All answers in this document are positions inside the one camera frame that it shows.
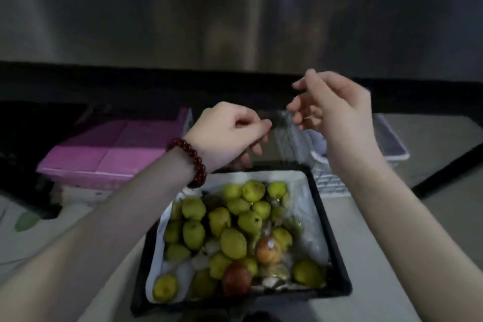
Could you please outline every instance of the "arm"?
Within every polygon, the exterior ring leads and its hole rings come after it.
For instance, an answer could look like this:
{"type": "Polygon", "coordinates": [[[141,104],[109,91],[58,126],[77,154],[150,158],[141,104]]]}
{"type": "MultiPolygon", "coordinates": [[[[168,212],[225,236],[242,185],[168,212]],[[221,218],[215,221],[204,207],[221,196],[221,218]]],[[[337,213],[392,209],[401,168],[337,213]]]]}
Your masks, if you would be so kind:
{"type": "MultiPolygon", "coordinates": [[[[270,127],[250,109],[221,103],[205,110],[185,139],[209,173],[235,158],[249,164],[245,149],[270,127]]],[[[259,144],[252,149],[261,154],[259,144]]],[[[193,162],[179,148],[156,160],[2,285],[2,318],[77,320],[193,176],[193,162]]]]}
{"type": "Polygon", "coordinates": [[[327,139],[329,162],[348,186],[424,320],[483,320],[483,273],[386,164],[374,137],[369,92],[335,73],[307,71],[287,108],[300,129],[327,139]]]}

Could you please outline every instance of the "red beaded bracelet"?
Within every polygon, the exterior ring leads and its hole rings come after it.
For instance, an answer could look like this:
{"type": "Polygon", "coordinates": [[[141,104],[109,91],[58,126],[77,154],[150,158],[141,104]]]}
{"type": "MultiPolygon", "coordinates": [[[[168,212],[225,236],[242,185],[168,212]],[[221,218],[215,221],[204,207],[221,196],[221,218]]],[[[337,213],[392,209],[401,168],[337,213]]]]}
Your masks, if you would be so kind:
{"type": "Polygon", "coordinates": [[[180,147],[183,149],[191,158],[196,166],[195,178],[188,184],[188,188],[196,189],[201,187],[206,181],[206,168],[202,163],[202,159],[198,156],[198,152],[191,147],[191,145],[184,139],[174,139],[168,144],[168,150],[174,147],[180,147]]]}

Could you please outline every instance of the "stainless steel surface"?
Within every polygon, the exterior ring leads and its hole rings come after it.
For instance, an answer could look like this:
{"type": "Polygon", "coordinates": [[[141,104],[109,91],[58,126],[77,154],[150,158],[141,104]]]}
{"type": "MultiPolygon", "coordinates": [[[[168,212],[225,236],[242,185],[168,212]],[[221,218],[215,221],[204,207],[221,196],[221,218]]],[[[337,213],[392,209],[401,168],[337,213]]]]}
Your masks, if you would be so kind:
{"type": "Polygon", "coordinates": [[[480,0],[0,0],[0,60],[479,81],[480,0]]]}

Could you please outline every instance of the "black tray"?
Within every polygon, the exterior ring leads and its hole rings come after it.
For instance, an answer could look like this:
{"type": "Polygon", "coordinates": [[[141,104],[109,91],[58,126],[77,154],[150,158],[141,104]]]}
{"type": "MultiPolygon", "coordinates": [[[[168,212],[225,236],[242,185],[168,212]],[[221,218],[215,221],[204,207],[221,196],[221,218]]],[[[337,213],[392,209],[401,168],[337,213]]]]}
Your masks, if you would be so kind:
{"type": "MultiPolygon", "coordinates": [[[[315,207],[319,214],[322,223],[322,229],[327,241],[329,249],[330,261],[332,268],[330,270],[330,277],[327,278],[327,286],[322,289],[308,289],[308,290],[285,290],[282,292],[267,291],[265,294],[256,295],[235,295],[230,297],[215,296],[209,299],[197,301],[183,301],[175,304],[153,304],[149,302],[145,294],[146,279],[151,269],[151,262],[154,255],[154,246],[156,244],[156,232],[159,225],[157,221],[146,234],[146,241],[144,249],[142,250],[141,262],[139,265],[138,275],[136,277],[136,284],[134,286],[134,294],[131,303],[131,312],[134,317],[139,317],[147,313],[153,313],[157,310],[168,310],[172,312],[179,312],[191,309],[213,309],[213,308],[229,308],[240,307],[248,303],[250,307],[254,304],[264,303],[287,303],[291,300],[310,300],[318,298],[332,298],[336,296],[349,295],[352,292],[352,284],[347,275],[344,261],[341,253],[337,247],[334,238],[334,233],[330,228],[327,214],[320,199],[317,185],[313,179],[310,168],[294,163],[284,164],[269,164],[265,166],[254,166],[246,169],[246,172],[258,171],[300,171],[307,177],[309,188],[312,193],[312,198],[315,202],[315,207]]],[[[230,170],[220,170],[217,173],[228,173],[230,170]]]]}

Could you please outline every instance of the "pink box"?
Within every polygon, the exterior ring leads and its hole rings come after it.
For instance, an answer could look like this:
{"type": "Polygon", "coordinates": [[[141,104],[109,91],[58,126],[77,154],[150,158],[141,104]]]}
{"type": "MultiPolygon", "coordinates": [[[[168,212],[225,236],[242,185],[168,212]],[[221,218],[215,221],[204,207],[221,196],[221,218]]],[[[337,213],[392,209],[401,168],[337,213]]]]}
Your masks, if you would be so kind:
{"type": "Polygon", "coordinates": [[[113,190],[163,155],[191,124],[189,108],[181,108],[175,121],[100,124],[52,148],[37,171],[61,184],[113,190]]]}

